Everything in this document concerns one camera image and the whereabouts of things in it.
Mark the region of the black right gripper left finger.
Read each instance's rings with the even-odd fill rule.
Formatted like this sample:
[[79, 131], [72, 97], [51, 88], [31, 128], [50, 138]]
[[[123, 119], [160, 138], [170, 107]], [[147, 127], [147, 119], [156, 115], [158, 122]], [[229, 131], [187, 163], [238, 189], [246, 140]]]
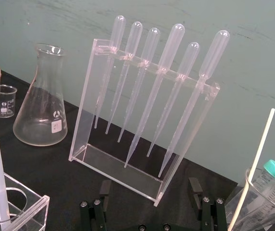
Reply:
[[111, 180], [104, 180], [99, 197], [93, 201], [80, 202], [80, 222], [82, 231], [106, 231], [106, 211], [109, 202]]

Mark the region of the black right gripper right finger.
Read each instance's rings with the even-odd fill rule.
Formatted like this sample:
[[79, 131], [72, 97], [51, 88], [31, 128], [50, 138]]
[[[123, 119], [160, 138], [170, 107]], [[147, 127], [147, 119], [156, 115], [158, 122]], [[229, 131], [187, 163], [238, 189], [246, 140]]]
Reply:
[[224, 230], [224, 200], [205, 195], [197, 178], [188, 179], [188, 197], [197, 220], [201, 222], [200, 231]]

